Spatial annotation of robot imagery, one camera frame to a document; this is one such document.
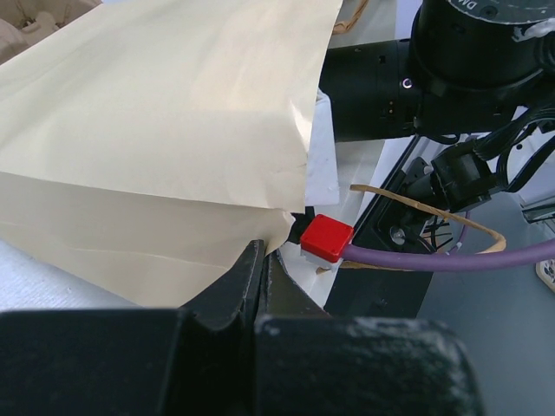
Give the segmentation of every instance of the gray surface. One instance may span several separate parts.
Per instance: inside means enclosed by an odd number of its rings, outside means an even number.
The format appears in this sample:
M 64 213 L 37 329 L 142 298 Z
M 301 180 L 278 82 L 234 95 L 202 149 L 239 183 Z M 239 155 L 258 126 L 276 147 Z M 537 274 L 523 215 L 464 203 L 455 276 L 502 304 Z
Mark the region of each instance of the gray surface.
M 0 310 L 133 306 L 136 305 L 0 240 Z
M 542 228 L 522 219 L 509 195 L 497 195 L 472 219 L 504 234 L 509 249 L 547 239 Z M 462 252 L 488 243 L 488 236 L 472 230 Z M 445 322 L 466 344 L 489 415 L 555 414 L 555 293 L 532 265 L 436 273 L 418 317 Z

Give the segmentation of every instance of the white tape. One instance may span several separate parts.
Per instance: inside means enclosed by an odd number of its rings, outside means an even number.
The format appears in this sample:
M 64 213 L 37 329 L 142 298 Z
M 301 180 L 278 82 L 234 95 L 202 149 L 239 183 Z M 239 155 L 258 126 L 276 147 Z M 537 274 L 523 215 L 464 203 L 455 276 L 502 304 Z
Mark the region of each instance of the white tape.
M 536 23 L 526 29 L 524 32 L 522 28 L 514 28 L 513 40 L 515 42 L 523 42 L 533 37 L 543 37 L 548 33 L 555 30 L 555 17 L 544 20 L 543 22 Z

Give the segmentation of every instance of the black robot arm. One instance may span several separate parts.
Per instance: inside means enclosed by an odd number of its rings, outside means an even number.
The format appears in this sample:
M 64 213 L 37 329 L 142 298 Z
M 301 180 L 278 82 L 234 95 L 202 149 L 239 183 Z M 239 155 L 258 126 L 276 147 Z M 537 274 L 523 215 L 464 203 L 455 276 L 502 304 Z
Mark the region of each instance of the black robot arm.
M 320 88 L 336 140 L 503 127 L 554 89 L 555 36 L 535 37 L 553 18 L 551 0 L 424 0 L 410 40 L 330 49 Z
M 555 150 L 553 138 L 508 180 L 513 146 L 536 128 L 555 130 L 555 3 L 424 0 L 410 39 L 330 49 L 320 88 L 336 141 L 416 134 L 453 145 L 463 133 L 491 132 L 446 149 L 406 191 L 468 210 L 519 190 Z M 512 121 L 520 106 L 528 111 Z M 487 161 L 498 156 L 492 172 Z

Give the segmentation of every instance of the black cable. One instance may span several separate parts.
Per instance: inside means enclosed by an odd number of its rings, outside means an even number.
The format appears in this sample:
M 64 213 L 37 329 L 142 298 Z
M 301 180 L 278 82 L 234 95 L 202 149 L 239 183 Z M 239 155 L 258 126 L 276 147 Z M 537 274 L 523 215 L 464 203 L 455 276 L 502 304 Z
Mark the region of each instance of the black cable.
M 550 33 L 536 41 L 534 56 L 538 65 L 548 74 L 555 75 L 555 35 Z
M 409 242 L 417 241 L 420 244 L 422 244 L 426 248 L 426 250 L 428 250 L 430 253 L 435 253 L 435 248 L 432 247 L 432 245 L 428 241 L 426 241 L 425 238 L 422 238 L 421 236 L 416 234 L 414 231 L 412 231 L 408 227 L 403 227 L 403 231 L 405 232 L 405 236 L 407 237 L 407 241 L 409 241 Z
M 451 243 L 453 241 L 453 238 L 449 238 L 445 243 L 443 243 L 442 245 L 440 245 L 437 250 L 442 249 L 443 247 L 445 247 L 446 245 L 448 245 L 449 243 Z
M 448 227 L 448 226 L 449 226 L 449 223 L 442 222 L 441 224 L 437 225 L 437 226 L 435 227 L 435 229 L 436 229 L 436 230 L 439 230 L 440 228 Z M 431 232 L 431 231 L 432 231 L 432 225 L 429 225 L 428 227 L 426 227 L 426 228 L 424 229 L 424 232 Z
M 437 234 L 436 237 L 445 237 L 445 236 L 452 236 L 453 234 L 451 234 L 450 232 L 445 232 L 443 234 Z
M 543 106 L 526 110 L 519 118 L 506 126 L 477 140 L 474 153 L 482 160 L 494 159 L 525 139 L 526 132 L 532 129 L 532 127 L 529 128 L 530 125 L 536 126 L 540 121 L 555 120 L 555 107 L 552 100 L 552 95 L 550 95 L 549 100 L 545 101 Z
M 555 135 L 552 136 L 525 164 L 520 172 L 514 177 L 507 192 L 518 192 L 532 178 L 538 169 L 545 163 L 547 158 L 555 152 Z
M 430 241 L 432 242 L 432 247 L 437 247 L 437 239 L 435 238 L 435 232 L 438 230 L 437 224 L 438 217 L 437 215 L 434 217 L 434 223 L 432 224 L 432 230 L 430 231 Z
M 521 134 L 520 136 L 514 141 L 514 145 L 518 145 L 523 140 L 527 139 L 534 133 L 536 130 L 536 123 L 530 124 Z M 509 163 L 509 156 L 511 154 L 511 150 L 513 148 L 509 148 L 505 150 L 497 160 L 497 168 L 496 168 L 496 175 L 499 187 L 503 190 L 507 189 L 509 186 L 509 178 L 508 178 L 508 163 Z
M 426 136 L 422 137 L 427 137 L 428 139 L 436 143 L 448 146 L 456 145 L 460 141 L 460 134 L 456 134 L 455 137 L 446 137 L 440 134 L 427 134 Z

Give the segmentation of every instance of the beige paper bag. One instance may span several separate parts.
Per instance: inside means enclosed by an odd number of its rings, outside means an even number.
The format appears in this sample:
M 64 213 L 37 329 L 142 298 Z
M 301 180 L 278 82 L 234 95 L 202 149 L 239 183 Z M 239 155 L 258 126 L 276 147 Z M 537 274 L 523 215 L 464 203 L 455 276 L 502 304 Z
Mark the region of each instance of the beige paper bag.
M 103 4 L 0 66 L 0 237 L 147 306 L 276 249 L 340 5 Z

